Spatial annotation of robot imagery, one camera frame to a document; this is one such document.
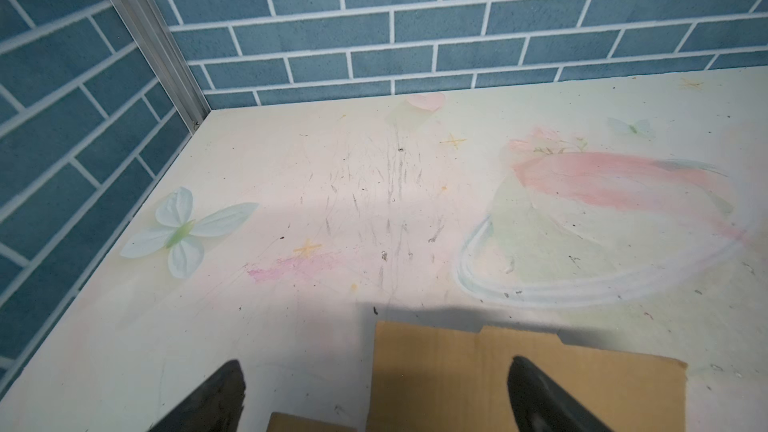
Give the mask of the brown cardboard box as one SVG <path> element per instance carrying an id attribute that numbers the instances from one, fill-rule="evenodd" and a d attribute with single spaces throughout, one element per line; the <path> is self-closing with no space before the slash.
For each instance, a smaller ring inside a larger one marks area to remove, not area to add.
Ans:
<path id="1" fill-rule="evenodd" d="M 683 362 L 612 345 L 600 330 L 370 318 L 313 325 L 250 388 L 255 428 L 513 431 L 507 376 L 531 360 L 615 431 L 686 427 Z"/>

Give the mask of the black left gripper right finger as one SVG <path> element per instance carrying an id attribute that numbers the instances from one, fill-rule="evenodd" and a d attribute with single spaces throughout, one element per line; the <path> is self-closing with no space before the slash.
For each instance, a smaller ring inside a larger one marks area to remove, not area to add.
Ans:
<path id="1" fill-rule="evenodd" d="M 513 358 L 507 389 L 519 431 L 610 431 L 606 424 L 523 356 Z"/>

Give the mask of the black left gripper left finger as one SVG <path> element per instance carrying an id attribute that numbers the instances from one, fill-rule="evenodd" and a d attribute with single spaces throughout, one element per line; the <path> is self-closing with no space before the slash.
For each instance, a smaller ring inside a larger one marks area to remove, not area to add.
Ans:
<path id="1" fill-rule="evenodd" d="M 218 368 L 149 432 L 235 432 L 246 385 L 238 360 Z"/>

